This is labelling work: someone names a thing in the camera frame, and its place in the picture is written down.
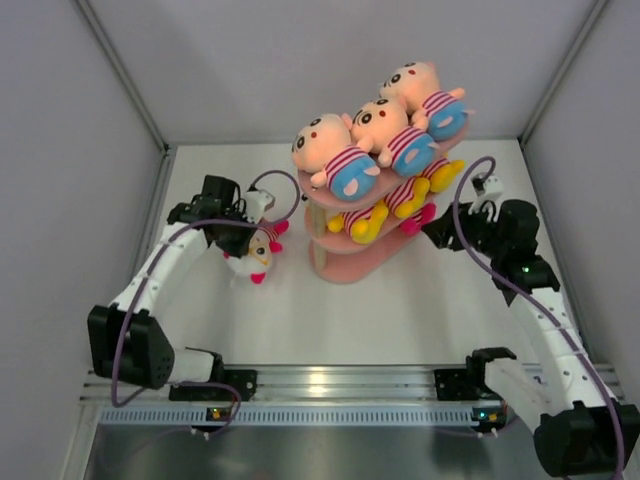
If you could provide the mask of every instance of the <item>cable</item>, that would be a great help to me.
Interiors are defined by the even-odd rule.
[[[214,437],[217,437],[221,434],[223,434],[226,430],[228,430],[229,426],[231,425],[231,423],[235,420],[236,416],[238,415],[238,412],[240,411],[240,406],[242,405],[242,398],[240,397],[240,393],[233,388],[231,385],[225,385],[224,383],[216,383],[216,382],[207,382],[207,383],[196,383],[196,382],[182,382],[180,383],[181,386],[184,387],[213,387],[213,388],[220,388],[222,390],[226,390],[228,392],[231,392],[231,394],[233,395],[233,402],[232,402],[232,410],[231,413],[229,414],[229,417],[227,418],[226,422],[224,423],[224,425],[222,425],[220,428],[218,428],[217,430],[206,434],[205,438],[207,440],[211,440]],[[158,433],[157,435],[152,436],[151,438],[145,440],[144,442],[142,442],[140,445],[138,445],[137,447],[135,447],[131,452],[129,452],[124,459],[120,460],[118,463],[116,463],[115,465],[113,464],[109,464],[106,459],[105,459],[105,442],[104,439],[101,439],[99,447],[98,447],[98,458],[100,460],[100,464],[102,465],[102,468],[104,468],[106,471],[108,472],[113,472],[115,470],[119,470],[120,468],[124,467],[126,465],[126,463],[131,460],[134,456],[136,456],[138,453],[140,453],[142,450],[144,450],[145,448],[147,448],[148,446],[156,443],[158,440],[171,435],[173,433],[186,433],[186,432],[190,432],[190,433],[195,433],[194,429],[192,427],[186,427],[186,426],[182,426],[182,427],[175,427],[175,428],[168,428],[166,430],[163,430],[162,432]]]
[[[142,292],[144,292],[144,289],[147,286],[148,278],[151,276],[151,274],[155,270],[156,266],[158,265],[158,262],[162,258],[162,255],[164,255],[164,253],[167,251],[170,244],[175,242],[182,234],[184,234],[185,232],[188,232],[193,228],[204,227],[207,225],[229,225],[229,226],[244,227],[244,228],[274,227],[280,224],[281,222],[287,220],[289,217],[291,217],[291,215],[293,215],[293,213],[298,208],[298,205],[300,204],[301,194],[300,194],[300,187],[298,186],[298,182],[296,182],[296,179],[293,177],[293,175],[291,175],[288,172],[285,172],[284,170],[268,170],[260,174],[253,182],[251,182],[251,187],[255,187],[258,181],[262,180],[264,177],[268,175],[284,175],[289,180],[291,180],[291,182],[293,183],[293,186],[296,189],[296,200],[293,206],[291,207],[291,209],[282,218],[273,222],[262,222],[262,223],[246,223],[246,222],[240,222],[237,220],[225,220],[225,219],[200,220],[179,229],[177,232],[171,235],[171,237],[169,237],[169,240],[165,244],[163,244],[162,247],[160,247],[160,250],[158,250],[158,253],[155,255],[155,257],[149,264],[149,268],[147,268],[147,271],[145,272],[146,276],[141,280],[140,285],[138,285],[138,289],[136,290],[133,296],[133,299],[131,300],[131,304],[127,309],[127,312],[124,316],[124,320],[122,321],[122,328],[120,329],[120,334],[118,335],[118,343],[116,344],[116,351],[113,358],[113,370],[111,375],[111,404],[114,407],[116,408],[124,407],[131,400],[133,400],[134,398],[136,398],[138,395],[140,395],[142,392],[145,391],[144,387],[139,388],[124,400],[122,401],[118,400],[118,376],[120,373],[120,361],[122,359],[122,350],[124,348],[124,341],[125,341],[127,332],[129,330],[129,324],[131,323],[131,317],[133,316],[135,307],[138,304],[140,297],[142,296]],[[206,383],[197,383],[192,386],[195,386],[195,385],[203,386],[203,387],[207,386]]]
[[[460,243],[462,244],[464,249],[467,251],[467,253],[471,257],[471,259],[480,268],[482,268],[485,272],[487,272],[489,275],[491,275],[494,279],[498,280],[500,283],[502,283],[506,287],[508,287],[511,290],[513,290],[514,292],[516,292],[518,295],[521,295],[528,302],[530,302],[533,306],[535,306],[540,312],[542,312],[551,321],[553,326],[556,327],[558,329],[558,331],[562,334],[563,338],[569,344],[569,347],[571,348],[571,350],[573,350],[574,352],[578,352],[580,350],[580,346],[567,333],[567,331],[564,328],[562,328],[562,323],[560,323],[560,321],[549,311],[549,309],[547,309],[538,300],[536,300],[534,297],[529,295],[527,292],[525,292],[523,289],[518,287],[516,284],[514,284],[511,281],[509,281],[507,278],[503,277],[502,275],[500,275],[499,273],[494,271],[491,267],[486,265],[480,259],[480,257],[478,257],[478,255],[475,253],[475,251],[473,250],[471,245],[469,245],[469,242],[467,241],[466,237],[464,236],[464,232],[462,231],[462,226],[460,225],[460,218],[459,218],[459,215],[460,215],[460,197],[462,196],[462,188],[464,187],[465,183],[469,180],[469,177],[471,176],[471,173],[475,169],[477,169],[481,164],[486,163],[486,162],[491,163],[491,167],[489,168],[489,172],[483,178],[483,181],[486,180],[490,175],[493,174],[493,171],[496,168],[496,159],[495,158],[487,156],[487,157],[482,157],[482,158],[476,160],[469,167],[469,169],[462,175],[462,178],[460,179],[460,183],[458,184],[458,188],[456,189],[456,193],[455,193],[455,195],[453,197],[453,223],[454,223],[454,226],[455,226],[455,229],[456,229],[456,234],[458,235],[458,238],[460,239]],[[611,480],[620,480],[622,478],[622,471],[624,470],[624,457],[625,457],[625,454],[624,454],[624,439],[622,437],[622,426],[620,425],[620,418],[618,417],[618,413],[616,412],[616,409],[613,406],[613,402],[611,401],[611,398],[609,398],[609,394],[607,393],[606,385],[604,384],[604,382],[600,378],[600,375],[598,375],[598,372],[596,371],[596,369],[591,365],[591,362],[582,353],[577,353],[576,357],[578,358],[578,360],[580,361],[580,363],[582,364],[584,369],[587,370],[587,372],[589,373],[589,376],[591,377],[591,379],[594,381],[594,383],[596,385],[596,388],[598,389],[598,392],[602,396],[602,399],[604,400],[604,403],[607,406],[607,410],[609,411],[609,415],[611,416],[611,421],[613,423],[613,432],[614,432],[615,439],[616,439],[616,449],[617,449],[617,452],[616,452],[617,453],[616,469],[615,469],[615,472],[614,472],[613,476],[611,477]]]

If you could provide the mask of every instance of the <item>stuffed toy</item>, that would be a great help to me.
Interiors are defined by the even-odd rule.
[[[464,169],[464,160],[449,161],[445,153],[440,160],[436,160],[421,173],[421,178],[429,180],[429,190],[433,193],[444,192],[451,186],[456,175]]]
[[[289,229],[285,220],[273,227],[257,228],[249,242],[249,252],[243,257],[231,257],[223,253],[227,265],[241,277],[248,277],[252,283],[260,285],[273,265],[275,254],[282,252],[282,244],[278,242],[280,235]]]
[[[411,177],[385,195],[384,203],[396,217],[408,218],[424,204],[429,185],[426,177]]]
[[[426,117],[409,125],[406,108],[402,97],[365,104],[353,118],[351,137],[362,150],[378,155],[380,166],[411,177],[433,161],[438,144],[425,132]]]
[[[327,226],[333,233],[344,229],[355,243],[368,245],[378,237],[388,215],[389,208],[379,200],[371,207],[335,215],[328,220]]]
[[[375,185],[380,168],[351,141],[351,117],[326,114],[304,127],[291,146],[298,169],[315,188],[327,186],[342,201],[356,201]]]
[[[448,140],[458,134],[467,123],[468,110],[461,101],[462,88],[445,92],[433,63],[407,63],[397,69],[380,87],[381,98],[401,98],[414,123],[428,120],[427,133],[436,142]]]
[[[427,203],[418,210],[410,218],[407,218],[400,224],[400,230],[407,235],[416,235],[420,229],[433,220],[436,216],[436,206],[433,203]]]

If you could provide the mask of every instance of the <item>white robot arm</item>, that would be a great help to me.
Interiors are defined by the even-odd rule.
[[[609,413],[612,408],[622,432],[626,465],[640,435],[640,413],[635,405],[621,405],[593,367],[567,314],[560,283],[536,253],[540,222],[535,206],[506,200],[498,210],[495,202],[503,189],[495,175],[478,175],[473,185],[476,201],[458,205],[464,241],[457,233],[453,204],[422,231],[438,248],[466,247],[484,254],[490,259],[488,271],[512,285],[494,277],[538,355],[547,386],[532,381],[513,352],[493,347],[467,357],[464,380],[456,379],[459,390],[460,385],[464,390],[459,395],[497,396],[507,402],[533,432],[538,459],[552,477],[615,470],[617,425]],[[445,387],[450,395],[451,388]]]
[[[265,190],[250,190],[240,198],[235,182],[205,177],[202,192],[191,203],[180,203],[172,210],[155,248],[129,285],[109,306],[95,306],[89,314],[96,374],[110,378],[117,370],[120,380],[154,389],[166,383],[219,381],[220,356],[172,345],[163,332],[164,314],[176,288],[212,243],[230,256],[247,253],[255,228],[207,221],[256,224],[274,203],[273,195]],[[191,228],[194,222],[203,225]],[[127,315],[129,326],[122,332]],[[117,352],[121,333],[124,341]]]

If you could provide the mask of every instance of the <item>blue plush shorts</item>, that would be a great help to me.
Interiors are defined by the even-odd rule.
[[[342,168],[333,178],[329,189],[338,199],[344,202],[355,202],[371,191],[376,184],[377,176],[365,173],[365,170],[375,167],[376,162],[368,155],[363,155],[353,160],[349,165]],[[352,180],[358,182],[358,189],[353,195],[344,193],[344,189]]]
[[[398,154],[393,170],[401,177],[413,177],[421,173],[434,160],[435,148],[429,145],[431,143],[433,139],[426,133],[417,137]]]
[[[467,123],[467,117],[469,114],[465,112],[466,109],[467,107],[460,100],[447,105],[442,110],[431,116],[427,132],[436,142],[442,142],[455,137],[456,134],[462,130],[465,123]],[[447,125],[438,127],[438,124],[447,119],[451,119]]]

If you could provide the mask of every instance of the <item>gray wall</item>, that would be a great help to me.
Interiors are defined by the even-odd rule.
[[[640,3],[612,2],[527,148],[584,329],[640,402]]]
[[[0,478],[58,475],[158,153],[68,0],[0,17]]]
[[[172,142],[291,141],[354,114],[412,60],[477,110],[471,135],[524,128],[591,0],[92,0]]]

